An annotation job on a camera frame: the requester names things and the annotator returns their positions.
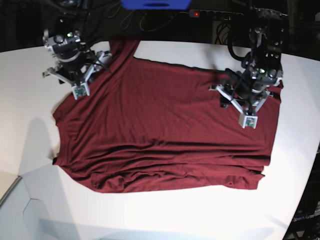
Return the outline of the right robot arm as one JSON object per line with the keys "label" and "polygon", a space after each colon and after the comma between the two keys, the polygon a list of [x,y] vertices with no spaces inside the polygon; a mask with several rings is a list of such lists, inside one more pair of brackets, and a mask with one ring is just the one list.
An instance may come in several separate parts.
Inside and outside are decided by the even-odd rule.
{"label": "right robot arm", "polygon": [[103,52],[91,49],[85,27],[92,12],[102,10],[106,4],[93,6],[91,0],[46,0],[45,3],[59,12],[53,27],[43,31],[43,46],[56,59],[55,66],[42,76],[52,76],[60,84],[79,88],[100,70],[108,70]]}

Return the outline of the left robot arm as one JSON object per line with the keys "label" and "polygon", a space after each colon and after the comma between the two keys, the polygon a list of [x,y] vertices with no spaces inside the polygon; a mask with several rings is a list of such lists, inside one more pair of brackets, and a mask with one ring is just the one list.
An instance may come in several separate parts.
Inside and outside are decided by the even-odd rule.
{"label": "left robot arm", "polygon": [[244,71],[226,68],[228,78],[209,87],[219,92],[221,108],[233,105],[241,115],[254,116],[271,95],[269,88],[279,86],[284,75],[281,56],[286,16],[269,7],[250,5],[245,14],[250,51],[245,56],[235,54],[233,30],[229,30],[228,52]]}

